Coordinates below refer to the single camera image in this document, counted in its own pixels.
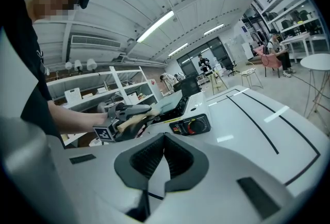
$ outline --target cable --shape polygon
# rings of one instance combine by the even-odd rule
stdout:
[[[326,95],[322,94],[322,93],[320,92],[320,90],[317,89],[315,86],[309,84],[309,83],[306,82],[305,80],[302,80],[301,78],[299,78],[299,77],[297,77],[297,76],[295,76],[295,75],[293,75],[293,74],[291,74],[291,75],[294,76],[295,78],[298,78],[299,80],[303,81],[304,83],[306,83],[306,84],[312,86],[312,87],[313,87],[318,93],[320,93],[320,95],[322,95],[323,97],[328,98]]]

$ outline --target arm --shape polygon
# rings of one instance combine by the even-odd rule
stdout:
[[[48,108],[60,133],[92,132],[94,125],[108,118],[108,113],[80,113],[57,106],[53,101],[48,101]]]

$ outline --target standing person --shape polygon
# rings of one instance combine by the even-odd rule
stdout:
[[[208,72],[209,70],[212,70],[210,66],[210,60],[208,58],[203,58],[202,54],[198,54],[199,62],[198,66],[201,68],[201,70],[205,73]]]
[[[160,76],[160,81],[166,82],[170,90],[173,90],[173,86],[178,83],[177,79],[172,74],[169,73],[163,73]]]
[[[180,82],[181,80],[185,79],[185,75],[183,73],[176,73],[174,77]]]
[[[291,73],[295,73],[295,70],[291,68],[290,57],[287,49],[284,49],[277,37],[279,33],[273,28],[270,30],[271,38],[269,42],[264,46],[264,54],[275,54],[276,57],[281,61],[283,67],[283,76],[286,78],[291,77]]]
[[[79,113],[55,105],[46,84],[43,53],[32,26],[36,20],[73,10],[79,0],[10,0],[6,3],[8,10],[3,17],[6,35],[22,62],[38,80],[21,118],[40,127],[45,134],[58,137],[62,144],[60,133],[93,132],[93,126],[104,123],[108,114]]]

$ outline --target table leg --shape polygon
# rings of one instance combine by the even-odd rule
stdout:
[[[313,54],[315,54],[315,51],[314,51],[314,45],[313,45],[312,38],[309,37],[308,39],[309,39],[309,43],[310,43],[311,52],[312,52]]]
[[[309,56],[306,40],[303,40],[306,56]]]
[[[310,112],[309,112],[307,118],[309,118],[310,114],[311,114],[313,111],[314,111],[314,112],[317,111],[318,103],[319,103],[320,100],[321,100],[322,93],[323,93],[323,90],[324,90],[324,88],[325,88],[325,85],[326,85],[327,81],[328,81],[328,78],[327,78],[327,72],[324,72],[323,79],[322,79],[322,83],[321,83],[321,88],[320,88],[318,94],[316,95],[315,99],[313,100],[314,105],[313,105],[313,107],[311,108],[311,110],[310,110]]]
[[[294,62],[297,63],[297,58],[295,57],[292,43],[289,43],[289,46],[290,46],[290,48],[291,48],[291,52],[292,52],[292,55],[293,55]]]
[[[304,111],[304,115],[306,114],[306,110],[307,110],[307,105],[308,105],[308,102],[309,102],[309,94],[310,94],[310,83],[311,83],[311,72],[312,70],[309,70],[309,85],[308,85],[308,96],[307,96],[307,102],[306,102],[306,106],[305,106],[305,111]]]

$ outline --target white box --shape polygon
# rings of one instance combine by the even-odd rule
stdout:
[[[129,98],[130,102],[132,103],[132,105],[135,105],[139,102],[139,99],[138,99],[138,96],[136,95],[136,93],[128,95],[128,98]]]

